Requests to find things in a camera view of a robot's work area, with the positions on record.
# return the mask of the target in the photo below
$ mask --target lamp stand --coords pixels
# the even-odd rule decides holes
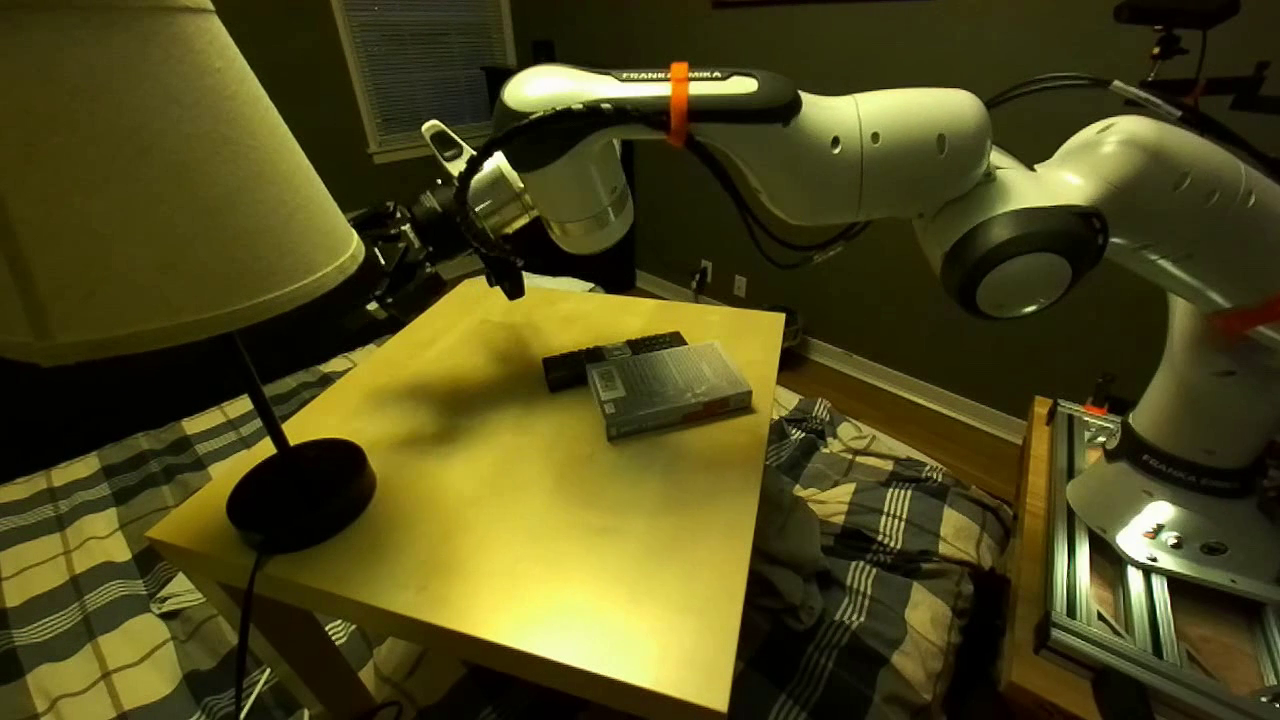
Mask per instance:
[[[277,457],[260,459],[229,495],[229,520],[257,551],[301,551],[346,531],[372,500],[372,469],[351,441],[290,444],[277,408],[232,337],[238,364],[243,369],[247,401],[268,429]]]

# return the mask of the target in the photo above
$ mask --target bed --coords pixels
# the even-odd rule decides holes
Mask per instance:
[[[274,404],[305,408],[365,353],[274,382]],[[257,441],[238,398],[0,486],[0,715],[232,715],[238,630],[143,531]],[[988,715],[1009,523],[1009,506],[908,444],[780,391],[732,715]],[[324,630],[385,715],[610,715],[349,619]],[[274,668],[247,668],[247,715],[309,715]]]

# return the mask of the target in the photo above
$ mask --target orange band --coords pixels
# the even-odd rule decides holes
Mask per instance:
[[[671,103],[670,103],[670,139],[685,148],[688,139],[688,61],[671,61]]]
[[[1267,298],[1261,303],[1230,307],[1214,316],[1214,328],[1226,337],[1246,337],[1261,325],[1280,325],[1280,298]]]

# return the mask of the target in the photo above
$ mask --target wooden table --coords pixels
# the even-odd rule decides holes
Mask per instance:
[[[755,414],[610,444],[589,391],[545,391],[542,359],[649,332],[718,342]],[[372,706],[313,612],[429,642],[640,715],[724,715],[784,322],[671,301],[460,283],[286,429],[349,435],[372,507],[277,555],[257,647],[309,706]],[[154,545],[238,619],[254,551],[226,520],[268,444],[229,459]]]

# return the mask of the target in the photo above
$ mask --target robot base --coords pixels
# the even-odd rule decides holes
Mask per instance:
[[[1280,523],[1261,514],[1257,495],[1174,489],[1118,459],[1077,477],[1067,506],[1134,566],[1280,605]]]

